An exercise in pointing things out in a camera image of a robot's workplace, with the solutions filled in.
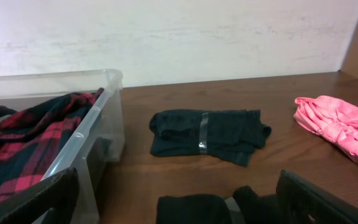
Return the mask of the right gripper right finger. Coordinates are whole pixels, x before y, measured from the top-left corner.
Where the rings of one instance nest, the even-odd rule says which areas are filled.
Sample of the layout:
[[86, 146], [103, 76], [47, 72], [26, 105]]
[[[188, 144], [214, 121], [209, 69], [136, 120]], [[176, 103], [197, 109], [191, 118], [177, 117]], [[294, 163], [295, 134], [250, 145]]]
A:
[[276, 196], [290, 223], [358, 224], [358, 208], [293, 172], [281, 171]]

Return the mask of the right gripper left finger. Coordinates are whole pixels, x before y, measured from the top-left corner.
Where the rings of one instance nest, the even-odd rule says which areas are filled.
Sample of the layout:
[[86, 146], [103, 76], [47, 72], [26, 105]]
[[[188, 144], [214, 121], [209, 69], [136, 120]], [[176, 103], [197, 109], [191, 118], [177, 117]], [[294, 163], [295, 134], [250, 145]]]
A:
[[71, 222], [80, 183], [75, 168], [67, 168], [0, 203], [0, 224]]

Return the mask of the red navy plaid shirt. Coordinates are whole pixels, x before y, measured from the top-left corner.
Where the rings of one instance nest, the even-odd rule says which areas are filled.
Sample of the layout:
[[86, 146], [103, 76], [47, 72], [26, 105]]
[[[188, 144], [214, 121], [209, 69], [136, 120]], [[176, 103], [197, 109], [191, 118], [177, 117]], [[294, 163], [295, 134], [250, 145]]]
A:
[[69, 93], [22, 111], [0, 105], [0, 202], [41, 181], [103, 91]]

